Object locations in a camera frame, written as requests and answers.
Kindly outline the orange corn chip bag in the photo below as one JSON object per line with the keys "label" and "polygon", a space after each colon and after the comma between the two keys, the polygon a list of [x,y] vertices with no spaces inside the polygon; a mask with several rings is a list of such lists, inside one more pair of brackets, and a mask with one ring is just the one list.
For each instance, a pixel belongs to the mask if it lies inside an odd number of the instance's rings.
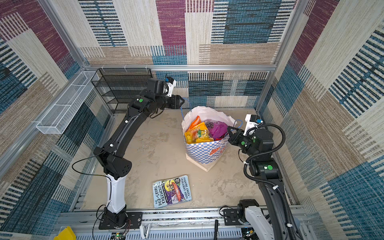
{"label": "orange corn chip bag", "polygon": [[188,128],[188,131],[189,131],[189,130],[192,130],[193,128],[195,128],[196,126],[198,126],[201,122],[202,122],[202,121],[201,121],[200,116],[197,116],[197,117],[195,118],[195,120],[193,120],[192,123],[190,124],[190,126],[189,126],[189,128]]}

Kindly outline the purple grape jelly bag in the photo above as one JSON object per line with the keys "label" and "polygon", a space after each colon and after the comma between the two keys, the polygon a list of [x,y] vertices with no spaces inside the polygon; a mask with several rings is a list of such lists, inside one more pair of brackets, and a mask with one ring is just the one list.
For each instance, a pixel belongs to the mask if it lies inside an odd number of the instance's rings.
{"label": "purple grape jelly bag", "polygon": [[206,120],[204,123],[209,130],[210,137],[214,141],[223,139],[228,132],[228,125],[226,123],[214,120]]}

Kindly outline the yellow snack pack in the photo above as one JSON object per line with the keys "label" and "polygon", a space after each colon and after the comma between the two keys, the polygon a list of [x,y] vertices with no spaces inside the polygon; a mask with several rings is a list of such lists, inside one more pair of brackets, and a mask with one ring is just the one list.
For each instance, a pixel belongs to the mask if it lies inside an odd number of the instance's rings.
{"label": "yellow snack pack", "polygon": [[198,144],[214,141],[214,139],[210,137],[209,130],[207,129],[204,122],[200,123],[192,130],[186,131],[184,135],[187,144]]}

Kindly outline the blue checkered paper bag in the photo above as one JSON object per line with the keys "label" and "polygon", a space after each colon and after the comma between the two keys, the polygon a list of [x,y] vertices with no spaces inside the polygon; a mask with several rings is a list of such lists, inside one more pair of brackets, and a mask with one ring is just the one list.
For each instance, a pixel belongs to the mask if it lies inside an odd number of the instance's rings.
{"label": "blue checkered paper bag", "polygon": [[228,127],[238,122],[209,107],[191,109],[182,121],[187,160],[206,172],[211,170],[229,145]]}

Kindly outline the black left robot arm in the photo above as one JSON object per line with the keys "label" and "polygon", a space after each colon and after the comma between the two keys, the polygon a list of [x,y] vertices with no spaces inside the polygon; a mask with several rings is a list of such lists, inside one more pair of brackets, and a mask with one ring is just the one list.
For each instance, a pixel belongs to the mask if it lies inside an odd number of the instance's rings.
{"label": "black left robot arm", "polygon": [[124,197],[126,178],[132,169],[132,162],[126,160],[124,155],[135,133],[147,118],[155,118],[158,110],[182,107],[185,100],[179,95],[173,95],[176,85],[177,81],[172,77],[165,80],[149,79],[146,89],[128,104],[124,119],[110,139],[101,148],[95,148],[94,156],[110,181],[100,230],[127,229],[132,224]]}

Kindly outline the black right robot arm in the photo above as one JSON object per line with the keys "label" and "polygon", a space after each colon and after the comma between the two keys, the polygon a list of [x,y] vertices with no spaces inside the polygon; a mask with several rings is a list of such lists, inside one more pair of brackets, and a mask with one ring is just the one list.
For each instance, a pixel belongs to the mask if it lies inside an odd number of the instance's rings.
{"label": "black right robot arm", "polygon": [[275,124],[264,124],[242,130],[229,126],[228,142],[248,156],[243,162],[245,177],[255,182],[262,192],[270,218],[261,217],[257,206],[243,207],[243,217],[251,224],[259,239],[301,240],[295,218],[284,190],[283,177],[272,154],[286,141],[284,130]]}

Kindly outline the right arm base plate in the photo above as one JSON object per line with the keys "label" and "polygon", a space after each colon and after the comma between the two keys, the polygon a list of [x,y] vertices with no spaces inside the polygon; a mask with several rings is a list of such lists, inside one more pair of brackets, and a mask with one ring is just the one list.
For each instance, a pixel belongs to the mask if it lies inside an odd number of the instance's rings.
{"label": "right arm base plate", "polygon": [[262,219],[268,224],[270,223],[269,214],[264,215],[263,210],[257,206],[250,206],[245,208],[242,216],[238,213],[236,209],[224,208],[219,210],[219,214],[224,217],[226,226],[235,226],[235,225],[251,225],[252,223],[257,223]]}

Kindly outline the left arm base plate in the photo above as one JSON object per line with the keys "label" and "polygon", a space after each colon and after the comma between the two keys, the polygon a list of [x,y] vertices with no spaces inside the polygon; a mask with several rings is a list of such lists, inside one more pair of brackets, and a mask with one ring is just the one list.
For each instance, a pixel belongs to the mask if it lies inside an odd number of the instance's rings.
{"label": "left arm base plate", "polygon": [[141,225],[143,212],[121,212],[118,214],[107,211],[102,214],[99,230],[138,229]]}

